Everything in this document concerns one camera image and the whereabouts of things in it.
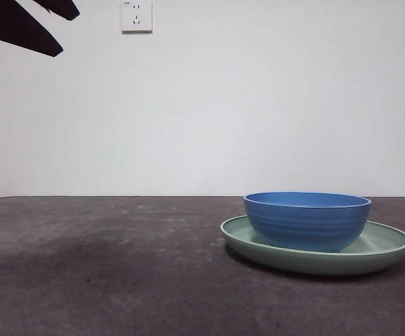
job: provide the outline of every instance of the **plate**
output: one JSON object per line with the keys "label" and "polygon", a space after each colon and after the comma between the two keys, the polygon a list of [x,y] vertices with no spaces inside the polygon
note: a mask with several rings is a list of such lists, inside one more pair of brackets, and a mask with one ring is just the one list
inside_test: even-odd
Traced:
{"label": "plate", "polygon": [[257,263],[298,273],[321,275],[364,274],[383,270],[405,254],[405,232],[367,221],[353,244],[336,253],[270,246],[250,226],[247,216],[221,224],[227,243],[237,253]]}

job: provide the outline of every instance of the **wall socket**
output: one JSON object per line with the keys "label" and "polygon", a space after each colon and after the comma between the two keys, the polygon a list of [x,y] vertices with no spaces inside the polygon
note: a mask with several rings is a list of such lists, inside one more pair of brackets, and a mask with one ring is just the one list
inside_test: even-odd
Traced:
{"label": "wall socket", "polygon": [[152,0],[123,1],[122,32],[152,32]]}

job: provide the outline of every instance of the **blue bowl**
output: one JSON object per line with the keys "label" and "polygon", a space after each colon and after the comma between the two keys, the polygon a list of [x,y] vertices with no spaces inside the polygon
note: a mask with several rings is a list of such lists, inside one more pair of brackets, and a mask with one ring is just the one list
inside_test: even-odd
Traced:
{"label": "blue bowl", "polygon": [[245,196],[250,224],[270,245],[337,252],[359,237],[367,198],[325,192],[259,192]]}

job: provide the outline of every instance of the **gray table surface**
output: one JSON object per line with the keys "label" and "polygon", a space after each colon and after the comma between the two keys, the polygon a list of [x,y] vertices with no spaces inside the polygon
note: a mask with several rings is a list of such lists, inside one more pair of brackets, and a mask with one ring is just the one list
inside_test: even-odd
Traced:
{"label": "gray table surface", "polygon": [[[405,197],[369,219],[405,230]],[[250,262],[240,197],[0,198],[0,335],[405,335],[405,258],[361,276]]]}

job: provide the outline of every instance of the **bowl rim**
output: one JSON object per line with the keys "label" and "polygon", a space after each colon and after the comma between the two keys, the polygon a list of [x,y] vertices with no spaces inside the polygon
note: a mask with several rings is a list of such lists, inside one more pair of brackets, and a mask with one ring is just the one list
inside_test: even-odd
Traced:
{"label": "bowl rim", "polygon": [[[306,206],[306,205],[284,205],[284,204],[275,204],[269,202],[260,202],[250,199],[249,197],[254,195],[261,195],[261,194],[286,194],[286,193],[294,193],[294,194],[322,194],[322,195],[336,195],[336,196],[347,196],[352,198],[358,198],[359,200],[364,200],[365,203],[362,204],[351,204],[351,205],[336,205],[336,206]],[[371,204],[371,200],[361,196],[354,196],[348,194],[339,194],[337,192],[321,192],[321,191],[262,191],[262,192],[253,192],[243,197],[244,201],[256,203],[256,204],[265,204],[271,205],[273,207],[287,207],[287,208],[305,208],[305,209],[342,209],[342,208],[357,208],[357,207],[365,207]]]}
{"label": "bowl rim", "polygon": [[[318,255],[318,256],[336,256],[336,257],[341,257],[341,258],[342,258],[342,257],[344,257],[344,258],[345,258],[345,257],[350,257],[350,256],[353,256],[353,257],[357,257],[357,256],[365,257],[365,256],[379,256],[379,255],[385,255],[385,254],[396,253],[396,252],[398,252],[398,251],[403,251],[403,250],[405,250],[405,243],[402,244],[401,246],[394,247],[394,248],[388,248],[388,249],[386,249],[386,250],[381,250],[381,251],[379,251],[379,252],[355,252],[355,253],[322,252],[322,251],[297,250],[297,249],[293,249],[293,248],[286,248],[286,247],[279,247],[279,246],[273,246],[273,245],[255,243],[254,241],[246,241],[246,240],[241,239],[241,238],[239,238],[239,237],[237,237],[237,236],[234,236],[233,234],[231,234],[230,232],[228,232],[228,231],[225,229],[226,224],[228,224],[228,223],[230,223],[230,222],[232,222],[232,221],[235,221],[235,220],[237,220],[237,219],[240,219],[240,218],[245,218],[245,217],[247,218],[248,216],[247,216],[247,215],[241,215],[241,216],[235,216],[235,217],[232,217],[232,218],[229,218],[229,219],[224,220],[224,221],[221,223],[221,225],[220,225],[221,233],[223,233],[223,235],[224,235],[225,237],[229,237],[230,239],[233,239],[233,240],[235,240],[235,241],[237,241],[237,242],[240,242],[240,243],[242,243],[242,244],[258,246],[258,247],[260,247],[260,248],[269,249],[269,250],[275,250],[275,251],[286,251],[286,252],[291,252],[291,253],[292,253],[292,252],[297,252],[298,254],[316,254],[316,255]],[[387,224],[378,223],[378,222],[373,222],[372,220],[367,220],[365,223],[366,223],[366,224],[367,224],[367,223],[371,223],[371,224],[374,224],[374,225],[379,225],[379,226],[384,227],[384,228],[386,228],[386,229],[393,230],[393,231],[395,231],[396,233],[398,233],[398,234],[404,236],[404,238],[405,238],[405,231],[400,230],[400,229],[398,229],[398,228],[396,228],[396,227],[389,226],[389,225],[387,225]]]}

